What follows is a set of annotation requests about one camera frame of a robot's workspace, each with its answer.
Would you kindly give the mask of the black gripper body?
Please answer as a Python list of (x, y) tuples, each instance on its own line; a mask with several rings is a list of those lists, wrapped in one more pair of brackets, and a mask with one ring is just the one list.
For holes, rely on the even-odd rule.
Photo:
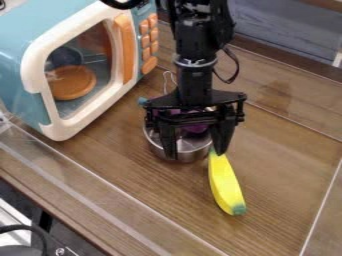
[(230, 125), (244, 121), (243, 92), (220, 91), (212, 87), (216, 60), (198, 62), (176, 59), (176, 88), (143, 104), (146, 126), (159, 129), (194, 125)]

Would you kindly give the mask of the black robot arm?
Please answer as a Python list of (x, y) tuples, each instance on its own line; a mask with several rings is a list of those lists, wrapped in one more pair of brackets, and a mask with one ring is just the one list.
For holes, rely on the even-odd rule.
[(215, 152), (228, 149), (235, 127), (244, 121), (243, 92), (212, 87), (216, 52), (226, 49), (235, 23), (227, 0), (168, 0), (176, 52), (176, 88), (144, 103), (146, 126), (159, 133), (166, 157), (178, 158), (176, 130), (206, 125)]

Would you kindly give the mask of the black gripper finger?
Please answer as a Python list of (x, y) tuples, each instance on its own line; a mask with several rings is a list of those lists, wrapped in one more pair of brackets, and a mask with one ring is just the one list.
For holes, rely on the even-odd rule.
[(231, 105), (223, 105), (215, 114), (215, 122), (210, 126), (214, 149), (218, 155), (226, 153), (235, 131), (236, 117)]
[(158, 120), (158, 127), (159, 127), (159, 138), (160, 138), (166, 157), (171, 160), (176, 160), (178, 149), (176, 149), (175, 127), (163, 118), (159, 118)]

